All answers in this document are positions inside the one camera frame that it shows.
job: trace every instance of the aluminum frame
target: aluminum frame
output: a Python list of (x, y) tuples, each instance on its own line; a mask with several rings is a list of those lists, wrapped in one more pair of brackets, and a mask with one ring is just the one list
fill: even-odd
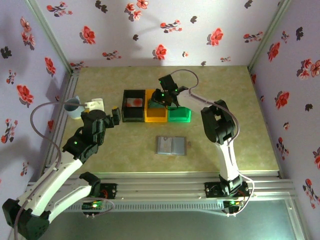
[[(79, 73), (74, 73), (66, 85), (63, 101), (74, 96)], [(57, 126), (52, 139), (60, 146), (66, 127), (68, 115), (59, 109)], [(51, 166), (57, 157), (57, 150), (50, 145), (43, 173)], [(296, 191), (290, 179), (282, 179), (280, 171), (242, 171), (255, 183), (255, 191), (251, 201), (285, 200), (289, 212), (292, 228), (298, 240), (309, 240), (310, 236), (303, 216), (299, 212), (296, 202)], [(210, 201), (234, 200), (235, 198), (206, 198), (204, 183), (219, 182), (219, 174), (211, 172), (157, 172), (157, 173), (97, 173), (101, 183), (116, 183), (117, 195), (113, 200), (115, 204), (130, 205), (131, 203), (174, 203), (184, 201), (197, 201), (209, 203)], [(73, 174), (61, 187), (68, 187), (79, 174)]]

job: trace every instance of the orange box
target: orange box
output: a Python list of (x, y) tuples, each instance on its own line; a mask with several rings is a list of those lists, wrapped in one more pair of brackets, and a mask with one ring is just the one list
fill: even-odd
[(145, 90), (144, 121), (146, 123), (166, 123), (168, 122), (168, 109), (164, 107), (148, 108), (148, 102), (154, 91), (155, 89)]

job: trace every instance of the red flower pattern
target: red flower pattern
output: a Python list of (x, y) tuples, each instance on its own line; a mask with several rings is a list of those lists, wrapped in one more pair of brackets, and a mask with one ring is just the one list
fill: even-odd
[(54, 66), (54, 63), (52, 62), (51, 58), (46, 56), (44, 58), (45, 66), (49, 74), (53, 77), (53, 75), (56, 73), (56, 68)]
[(283, 125), (284, 130), (288, 130), (289, 127), (290, 127), (289, 122), (286, 122), (286, 123)]
[(315, 64), (311, 65), (310, 71), (311, 71), (311, 76), (313, 78), (320, 74), (320, 60), (316, 61)]
[(18, 95), (23, 102), (28, 104), (32, 104), (34, 102), (34, 96), (30, 94), (30, 90), (26, 85), (17, 85), (16, 89), (18, 91)]
[(6, 130), (4, 132), (4, 135), (1, 136), (1, 142), (3, 144), (7, 143), (8, 140), (10, 142), (12, 142), (14, 140), (15, 128), (17, 127), (18, 121), (15, 120), (13, 123), (14, 124), (14, 126), (13, 126), (13, 124), (11, 123), (11, 119), (7, 118), (4, 123), (6, 125)]
[(51, 133), (53, 127), (54, 127), (54, 120), (48, 121), (48, 129), (49, 129), (49, 132), (50, 132), (50, 133)]
[(311, 65), (312, 65), (312, 62), (311, 62), (311, 59), (310, 59), (310, 58), (304, 60), (304, 67), (305, 67), (306, 69), (308, 69)]
[(312, 185), (312, 181), (311, 181), (309, 178), (307, 178), (307, 179), (305, 180), (305, 182), (306, 182), (309, 186)]
[(121, 59), (121, 56), (119, 56), (118, 54), (119, 54), (118, 51), (114, 50), (113, 52), (109, 52), (109, 53), (103, 52), (102, 56), (106, 57), (107, 60)]
[(125, 7), (129, 12), (133, 12), (135, 10), (134, 4), (133, 3), (128, 3), (127, 6)]
[(22, 172), (20, 173), (20, 176), (21, 176), (21, 177), (23, 177), (24, 175), (27, 174), (28, 165), (29, 165), (29, 162), (22, 164), (23, 168), (22, 168)]
[(48, 5), (48, 6), (46, 6), (46, 9), (49, 12), (53, 13), (53, 15), (58, 18), (63, 15), (71, 15), (72, 14), (72, 11), (68, 11), (68, 12), (66, 11), (66, 7), (68, 7), (67, 4), (64, 1), (61, 1), (59, 6)]
[(20, 19), (20, 23), (21, 23), (21, 26), (23, 27), (23, 30), (28, 33), (31, 31), (31, 27), (30, 27), (30, 24), (28, 21), (26, 21), (24, 19), (24, 17), (22, 16), (21, 19)]
[(251, 79), (252, 79), (253, 84), (256, 83), (256, 78), (257, 78), (256, 74), (251, 75)]
[(6, 83), (7, 84), (14, 84), (15, 82), (15, 77), (16, 77), (17, 73), (16, 72), (12, 72), (11, 69), (9, 69), (9, 76), (8, 78), (6, 79)]
[(22, 40), (24, 41), (24, 42), (28, 42), (28, 36), (27, 36), (27, 34), (23, 31), (22, 33), (21, 33), (21, 36), (22, 36)]
[(284, 107), (288, 104), (290, 93), (289, 92), (282, 92), (280, 91), (278, 93), (278, 96), (274, 99), (276, 108), (279, 110), (281, 107)]
[(36, 45), (36, 42), (35, 42), (35, 37), (30, 33), (29, 35), (29, 43), (32, 45), (32, 46), (35, 46)]
[(179, 24), (181, 24), (181, 22), (178, 19), (176, 19), (173, 23), (168, 23), (168, 24), (166, 24), (165, 22), (161, 23), (160, 24), (160, 28), (164, 29), (163, 32), (165, 34), (171, 33), (173, 31), (181, 32), (182, 31), (182, 27), (178, 28)]
[(211, 45), (218, 46), (219, 41), (222, 39), (223, 35), (224, 34), (222, 33), (221, 28), (219, 28), (219, 27), (215, 31), (213, 31), (210, 36)]
[(162, 44), (159, 44), (159, 46), (155, 48), (153, 55), (155, 56), (154, 59), (164, 60), (166, 54), (167, 49)]
[(230, 62), (231, 61), (231, 57), (230, 56), (220, 57), (220, 60), (221, 60), (222, 63)]
[(95, 41), (95, 38), (96, 38), (96, 35), (95, 35), (95, 32), (92, 31), (90, 29), (90, 27), (88, 26), (84, 26), (83, 29), (82, 29), (82, 36), (84, 38), (84, 43), (87, 43), (87, 44), (96, 44), (96, 41)]
[(145, 0), (137, 0), (138, 2), (136, 3), (136, 5), (141, 8), (141, 9), (147, 9), (147, 6), (149, 4), (149, 2), (145, 1)]
[(79, 63), (73, 63), (73, 62), (71, 62), (70, 63), (70, 66), (72, 67), (72, 69), (73, 70), (77, 70), (77, 71), (79, 71), (79, 70), (81, 70), (82, 68), (87, 68), (88, 66), (84, 66), (84, 61), (81, 61), (81, 62), (79, 62)]
[(276, 144), (276, 147), (278, 148), (282, 160), (285, 160), (285, 155), (289, 155), (289, 150), (285, 148), (282, 137), (278, 138), (278, 143)]
[(140, 16), (142, 16), (142, 13), (141, 13), (140, 10), (133, 12), (133, 19), (134, 19), (134, 20), (139, 20), (139, 19), (140, 19)]
[(286, 31), (283, 31), (281, 39), (284, 41), (285, 44), (287, 44), (288, 38), (289, 38), (289, 35), (286, 34)]
[(309, 74), (308, 70), (304, 70), (304, 71), (300, 74), (299, 77), (300, 77), (302, 80), (306, 80), (306, 79), (308, 79), (309, 76), (310, 76), (310, 74)]
[(317, 168), (320, 170), (320, 155), (315, 156), (314, 163), (316, 164)]
[(258, 32), (257, 34), (249, 34), (249, 33), (247, 33), (247, 34), (245, 34), (243, 36), (243, 38), (245, 39), (244, 42), (245, 43), (249, 43), (249, 42), (253, 42), (253, 41), (260, 42), (261, 39), (262, 39), (262, 35), (263, 34), (264, 33), (262, 31)]
[(270, 46), (270, 49), (268, 51), (268, 59), (269, 62), (271, 61), (278, 55), (279, 53), (279, 48), (280, 48), (280, 42), (274, 43)]

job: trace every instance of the black box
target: black box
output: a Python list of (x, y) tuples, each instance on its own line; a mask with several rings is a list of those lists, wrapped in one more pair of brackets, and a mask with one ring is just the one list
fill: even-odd
[[(142, 99), (142, 106), (127, 106), (128, 99)], [(122, 121), (144, 122), (145, 121), (146, 90), (124, 90), (122, 99)]]

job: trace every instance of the beige table surface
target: beige table surface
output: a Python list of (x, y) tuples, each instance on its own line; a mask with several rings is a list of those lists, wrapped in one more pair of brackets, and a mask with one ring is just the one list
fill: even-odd
[[(104, 110), (121, 109), (125, 89), (161, 88), (158, 78), (186, 68), (200, 78), (194, 93), (217, 101), (223, 99), (240, 122), (240, 135), (234, 141), (240, 170), (278, 170), (278, 165), (259, 103), (245, 66), (151, 66), (151, 67), (88, 67), (82, 68), (75, 95), (82, 103), (103, 98)], [(192, 87), (195, 77), (188, 72), (172, 75), (178, 86)], [(68, 118), (62, 146), (82, 120)], [(182, 136), (190, 141), (186, 156), (156, 155), (156, 136)], [(218, 172), (219, 159), (215, 146), (204, 132), (200, 113), (192, 112), (190, 123), (121, 122), (106, 130), (104, 144), (76, 172)]]

